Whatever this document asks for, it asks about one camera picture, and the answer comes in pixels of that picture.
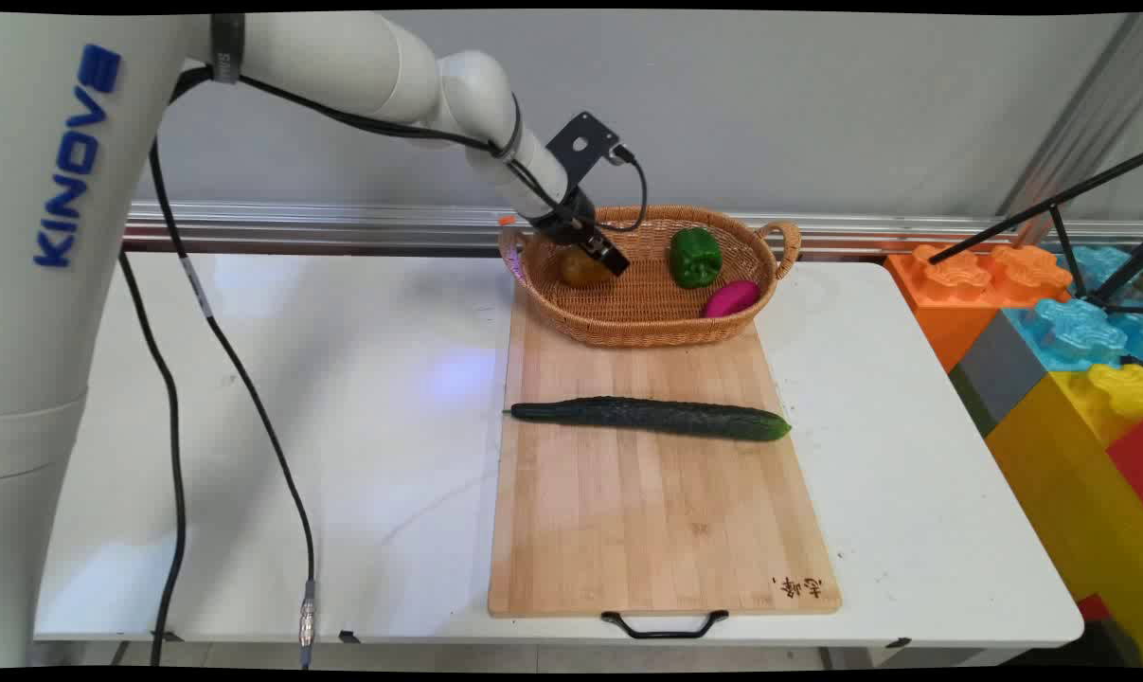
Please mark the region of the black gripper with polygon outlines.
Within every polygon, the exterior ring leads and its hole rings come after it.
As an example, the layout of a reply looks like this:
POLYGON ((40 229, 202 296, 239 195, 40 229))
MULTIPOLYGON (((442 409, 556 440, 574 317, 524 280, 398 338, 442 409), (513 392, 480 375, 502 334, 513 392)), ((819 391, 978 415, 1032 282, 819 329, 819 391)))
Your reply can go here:
POLYGON ((568 191, 552 211, 529 220, 529 224, 554 244, 572 244, 565 250, 567 260, 596 260, 613 276, 622 276, 629 268, 628 256, 610 239, 598 233, 596 206, 582 188, 568 191))

